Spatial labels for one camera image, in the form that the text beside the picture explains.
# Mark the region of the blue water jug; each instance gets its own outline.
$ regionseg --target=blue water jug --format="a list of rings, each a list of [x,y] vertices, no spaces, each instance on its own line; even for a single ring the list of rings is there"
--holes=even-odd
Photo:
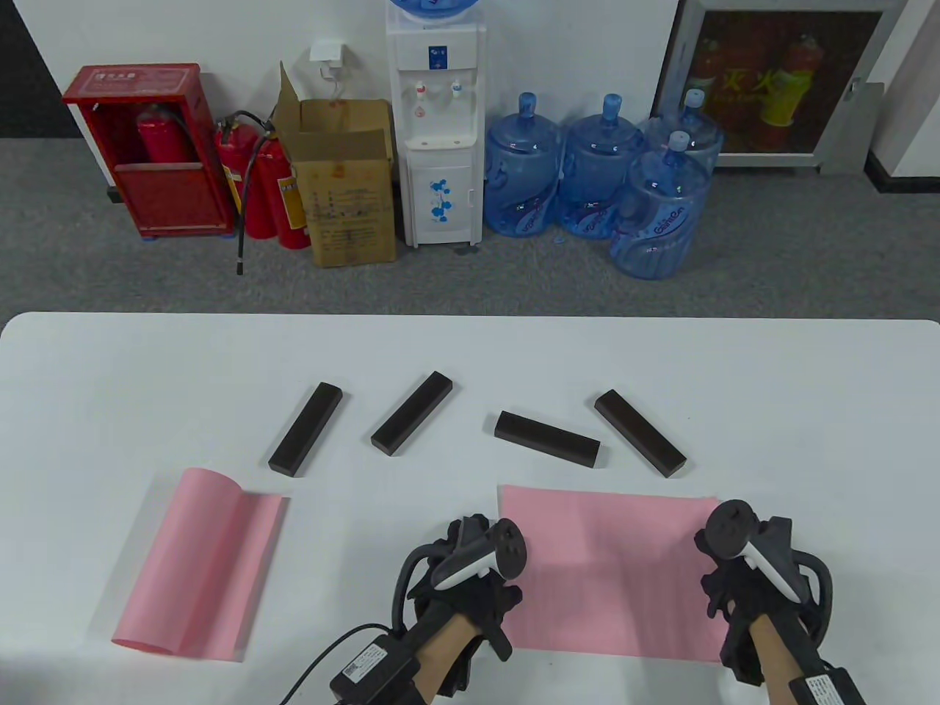
[[[646,140],[618,117],[622,98],[608,93],[603,112],[578,120],[568,132],[558,185],[558,222],[572,235],[600,240],[622,196],[627,169]]]
[[[535,114],[534,93],[519,96],[519,113],[486,135],[483,219],[500,235],[538,235],[554,220],[561,167],[561,130]]]
[[[426,20],[444,20],[456,17],[474,5],[477,0],[392,0],[401,9]]]
[[[643,129],[650,144],[662,148],[666,147],[669,136],[677,130],[688,133],[689,149],[685,151],[686,156],[701,164],[710,176],[725,144],[725,133],[714,120],[702,114],[704,103],[705,91],[692,88],[685,94],[681,111],[653,117]]]
[[[626,194],[610,225],[610,256],[630,276],[665,279],[689,251],[709,175],[685,155],[688,146],[688,133],[676,131],[665,149],[648,150],[630,167]]]

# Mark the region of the water dispenser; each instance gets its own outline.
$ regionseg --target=water dispenser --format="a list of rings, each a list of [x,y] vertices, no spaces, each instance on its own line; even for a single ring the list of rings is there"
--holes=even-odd
[[[479,243],[486,26],[476,0],[393,0],[385,34],[405,239]]]

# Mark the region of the pink paper sheet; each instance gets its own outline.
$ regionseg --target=pink paper sheet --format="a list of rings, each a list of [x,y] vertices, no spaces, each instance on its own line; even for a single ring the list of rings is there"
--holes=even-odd
[[[286,506],[211,470],[186,470],[111,640],[241,661]]]
[[[728,625],[708,619],[694,542],[716,499],[501,488],[525,536],[522,604],[503,628],[520,649],[718,662]]]

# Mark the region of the red fire extinguisher cabinet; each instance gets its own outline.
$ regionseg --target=red fire extinguisher cabinet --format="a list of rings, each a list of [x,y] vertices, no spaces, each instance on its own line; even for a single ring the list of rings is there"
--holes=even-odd
[[[141,237],[232,232],[234,204],[212,143],[198,64],[86,66],[63,100],[81,111]],[[168,139],[183,149],[167,150]],[[162,159],[155,151],[161,142],[164,153],[196,161]]]

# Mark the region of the fire extinguisher hose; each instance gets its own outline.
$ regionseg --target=fire extinguisher hose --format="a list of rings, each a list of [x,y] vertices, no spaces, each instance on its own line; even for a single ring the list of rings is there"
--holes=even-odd
[[[244,224],[245,224],[245,214],[248,211],[248,196],[251,189],[251,177],[255,173],[255,162],[258,160],[258,155],[261,152],[261,148],[264,147],[268,142],[271,141],[271,135],[274,134],[274,124],[271,122],[274,117],[274,110],[271,111],[271,114],[268,116],[267,120],[262,120],[260,117],[254,113],[249,113],[247,110],[236,110],[228,117],[224,117],[219,121],[219,124],[222,126],[228,125],[231,126],[235,123],[238,118],[248,118],[254,120],[264,131],[264,134],[261,136],[258,143],[255,145],[254,151],[251,153],[251,159],[248,160],[248,166],[244,170],[244,187],[242,188],[242,212],[239,213],[238,220],[235,222],[235,234],[238,237],[238,259],[236,259],[235,264],[235,274],[241,276],[244,274]]]
[[[248,195],[250,194],[251,189],[251,177],[255,173],[255,162],[258,160],[258,155],[261,152],[261,148],[264,147],[268,141],[271,139],[269,136],[270,131],[265,131],[261,136],[258,143],[255,145],[254,151],[251,153],[251,159],[248,160],[248,166],[244,170],[244,187],[242,188],[242,212],[238,216],[238,224],[236,226],[236,231],[238,232],[238,259],[236,259],[235,265],[235,274],[241,276],[244,274],[244,222],[245,214],[248,211]]]

